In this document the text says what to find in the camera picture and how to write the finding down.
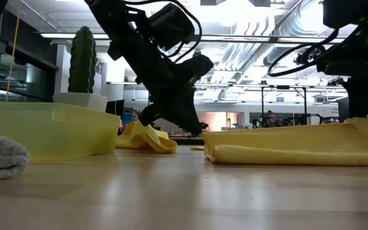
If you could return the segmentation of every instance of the table surface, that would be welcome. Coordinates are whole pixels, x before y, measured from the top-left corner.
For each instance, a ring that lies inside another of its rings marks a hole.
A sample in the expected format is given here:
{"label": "table surface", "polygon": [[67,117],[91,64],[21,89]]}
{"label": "table surface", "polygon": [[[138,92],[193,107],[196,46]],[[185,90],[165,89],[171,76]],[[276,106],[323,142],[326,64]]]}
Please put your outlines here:
{"label": "table surface", "polygon": [[180,146],[30,164],[0,181],[0,230],[368,230],[368,167],[213,165]]}

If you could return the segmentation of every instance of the translucent yellow container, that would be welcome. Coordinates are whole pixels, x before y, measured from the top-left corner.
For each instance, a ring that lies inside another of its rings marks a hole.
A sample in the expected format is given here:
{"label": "translucent yellow container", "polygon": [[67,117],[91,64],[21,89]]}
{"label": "translucent yellow container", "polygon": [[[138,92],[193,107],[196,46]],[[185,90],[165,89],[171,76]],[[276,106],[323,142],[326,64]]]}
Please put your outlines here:
{"label": "translucent yellow container", "polygon": [[24,145],[31,161],[111,153],[120,117],[61,103],[0,102],[0,134]]}

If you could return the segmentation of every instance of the yellow cloth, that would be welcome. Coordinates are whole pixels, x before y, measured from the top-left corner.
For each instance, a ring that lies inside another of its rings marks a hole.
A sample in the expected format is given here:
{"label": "yellow cloth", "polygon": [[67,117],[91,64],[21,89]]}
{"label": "yellow cloth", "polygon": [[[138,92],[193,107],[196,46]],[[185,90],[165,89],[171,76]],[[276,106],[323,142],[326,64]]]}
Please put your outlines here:
{"label": "yellow cloth", "polygon": [[204,146],[195,146],[190,148],[191,151],[203,151]]}
{"label": "yellow cloth", "polygon": [[177,143],[170,140],[166,132],[155,130],[149,125],[143,126],[140,121],[134,121],[127,126],[123,134],[116,138],[116,148],[153,149],[158,153],[175,153]]}
{"label": "yellow cloth", "polygon": [[368,119],[341,124],[203,133],[218,164],[368,166]]}

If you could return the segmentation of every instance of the cactus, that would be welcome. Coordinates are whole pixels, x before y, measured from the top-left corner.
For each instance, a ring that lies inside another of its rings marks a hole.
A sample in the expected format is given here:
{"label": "cactus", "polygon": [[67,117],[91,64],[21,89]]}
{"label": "cactus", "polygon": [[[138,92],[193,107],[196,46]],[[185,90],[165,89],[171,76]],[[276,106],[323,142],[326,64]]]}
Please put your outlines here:
{"label": "cactus", "polygon": [[68,92],[93,93],[96,43],[89,27],[84,26],[76,33],[70,53]]}

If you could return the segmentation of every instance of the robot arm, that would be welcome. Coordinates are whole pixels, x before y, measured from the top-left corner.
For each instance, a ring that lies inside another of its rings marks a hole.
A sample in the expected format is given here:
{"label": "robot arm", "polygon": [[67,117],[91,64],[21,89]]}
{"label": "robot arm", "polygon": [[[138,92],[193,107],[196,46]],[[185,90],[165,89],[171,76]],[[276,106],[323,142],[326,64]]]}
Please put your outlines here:
{"label": "robot arm", "polygon": [[[268,75],[278,77],[316,66],[318,72],[328,75],[350,76],[343,87],[348,92],[350,117],[368,115],[368,0],[324,0],[323,23],[335,31],[323,42],[299,45],[276,59],[269,67]],[[326,49],[323,45],[337,37],[339,29],[355,24],[357,28],[341,43]],[[280,73],[272,73],[273,67],[287,54],[294,50],[310,46],[302,52],[296,63],[299,67]]]}
{"label": "robot arm", "polygon": [[144,11],[126,4],[140,4],[137,2],[85,2],[111,39],[110,57],[117,60],[123,56],[137,74],[136,83],[143,83],[149,91],[153,103],[140,114],[140,122],[146,126],[164,118],[199,135],[202,125],[194,107],[194,83],[213,68],[213,63],[204,55],[174,63],[158,49],[191,42],[195,29],[183,10],[169,3],[147,18]]}

